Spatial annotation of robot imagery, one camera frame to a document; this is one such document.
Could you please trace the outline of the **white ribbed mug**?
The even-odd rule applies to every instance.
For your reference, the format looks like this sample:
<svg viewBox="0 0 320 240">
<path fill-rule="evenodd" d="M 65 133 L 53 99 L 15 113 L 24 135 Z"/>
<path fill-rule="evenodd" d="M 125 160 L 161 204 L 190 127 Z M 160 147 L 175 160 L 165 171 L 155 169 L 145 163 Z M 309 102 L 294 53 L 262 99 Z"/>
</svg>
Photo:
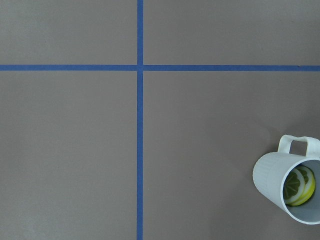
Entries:
<svg viewBox="0 0 320 240">
<path fill-rule="evenodd" d="M 305 142 L 305 155 L 291 154 L 293 141 Z M 298 165 L 312 171 L 315 177 L 315 193 L 299 206 L 285 204 L 283 189 L 289 173 Z M 258 159 L 253 168 L 252 178 L 257 190 L 281 208 L 296 221 L 317 225 L 320 223 L 320 141 L 313 137 L 283 135 L 277 152 L 271 152 Z"/>
</svg>

